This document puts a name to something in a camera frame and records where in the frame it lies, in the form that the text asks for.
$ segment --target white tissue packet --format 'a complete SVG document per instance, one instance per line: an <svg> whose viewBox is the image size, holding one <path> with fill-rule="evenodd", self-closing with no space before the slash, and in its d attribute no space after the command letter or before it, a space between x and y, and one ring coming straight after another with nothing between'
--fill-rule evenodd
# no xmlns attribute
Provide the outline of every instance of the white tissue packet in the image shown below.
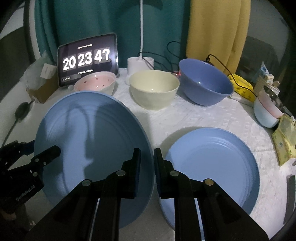
<svg viewBox="0 0 296 241"><path fill-rule="evenodd" d="M24 83L26 87L31 90L39 89L46 82L46 78L40 76L44 64L52 65L52 61L46 51L44 51L42 56L26 69L23 76L20 78L20 82Z"/></svg>

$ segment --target screw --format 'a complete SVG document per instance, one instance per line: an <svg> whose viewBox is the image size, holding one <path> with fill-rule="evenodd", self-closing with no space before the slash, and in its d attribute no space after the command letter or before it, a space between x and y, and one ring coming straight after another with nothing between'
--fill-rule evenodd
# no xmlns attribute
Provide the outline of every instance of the screw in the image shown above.
<svg viewBox="0 0 296 241"><path fill-rule="evenodd" d="M87 187L87 186L89 186L90 184L91 184L91 181L88 180L88 179L82 181L82 185L83 185L84 187Z"/></svg>
<svg viewBox="0 0 296 241"><path fill-rule="evenodd" d="M214 181L212 179L208 178L208 179L205 180L205 184L207 184L208 186L211 186L211 185L214 184Z"/></svg>
<svg viewBox="0 0 296 241"><path fill-rule="evenodd" d="M171 175L172 177L176 177L176 176L178 176L178 175L179 175L179 172L178 172L178 171L175 171L175 170L173 170L173 171L170 171L170 175Z"/></svg>
<svg viewBox="0 0 296 241"><path fill-rule="evenodd" d="M116 172L116 175L118 175L120 177L124 176L125 174L126 174L126 172L124 170L119 170Z"/></svg>

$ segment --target blue plate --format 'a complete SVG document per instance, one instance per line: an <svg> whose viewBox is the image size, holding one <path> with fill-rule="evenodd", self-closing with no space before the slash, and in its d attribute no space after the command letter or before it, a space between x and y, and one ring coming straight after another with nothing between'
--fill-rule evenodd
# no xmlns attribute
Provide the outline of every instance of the blue plate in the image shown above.
<svg viewBox="0 0 296 241"><path fill-rule="evenodd" d="M191 131L171 146L165 159L191 179L213 179L248 214L251 213L259 192L258 166L251 150L234 134L218 128ZM160 199L160 205L174 228L174 199Z"/></svg>
<svg viewBox="0 0 296 241"><path fill-rule="evenodd" d="M83 179L98 181L121 169L141 149L135 199L122 199L119 226L145 209L154 186L152 149L133 113L115 98L92 91L70 94L54 104L40 123L34 154L57 145L61 155L44 168L44 192L56 205Z"/></svg>

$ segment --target bowl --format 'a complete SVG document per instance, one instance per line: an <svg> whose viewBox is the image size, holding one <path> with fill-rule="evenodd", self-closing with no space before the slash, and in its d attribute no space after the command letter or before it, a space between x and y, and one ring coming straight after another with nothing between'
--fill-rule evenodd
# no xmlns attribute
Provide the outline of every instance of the bowl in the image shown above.
<svg viewBox="0 0 296 241"><path fill-rule="evenodd" d="M279 119L283 116L283 112L281 112L273 103L270 96L262 89L259 92L258 99L260 103L264 106L264 108L276 119Z"/></svg>
<svg viewBox="0 0 296 241"><path fill-rule="evenodd" d="M82 77L74 85L75 91L98 91L112 95L116 75L112 72L101 71Z"/></svg>
<svg viewBox="0 0 296 241"><path fill-rule="evenodd" d="M258 98L254 102L254 113L259 124L267 128L272 128L279 122L279 119L273 117L264 108L264 106L261 104Z"/></svg>
<svg viewBox="0 0 296 241"><path fill-rule="evenodd" d="M148 110L160 110L174 99L180 82L176 76L161 70L143 70L130 77L135 102Z"/></svg>
<svg viewBox="0 0 296 241"><path fill-rule="evenodd" d="M181 89L199 105L214 105L233 93L228 77L206 62L188 58L181 60L179 67Z"/></svg>

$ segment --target cardboard box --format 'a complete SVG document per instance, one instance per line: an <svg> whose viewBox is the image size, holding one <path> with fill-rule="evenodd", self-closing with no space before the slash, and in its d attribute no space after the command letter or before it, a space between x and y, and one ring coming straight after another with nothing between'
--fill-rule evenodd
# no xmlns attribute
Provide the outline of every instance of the cardboard box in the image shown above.
<svg viewBox="0 0 296 241"><path fill-rule="evenodd" d="M59 88L57 73L50 79L46 80L45 84L37 90L26 88L31 100L37 103L44 103L47 99Z"/></svg>

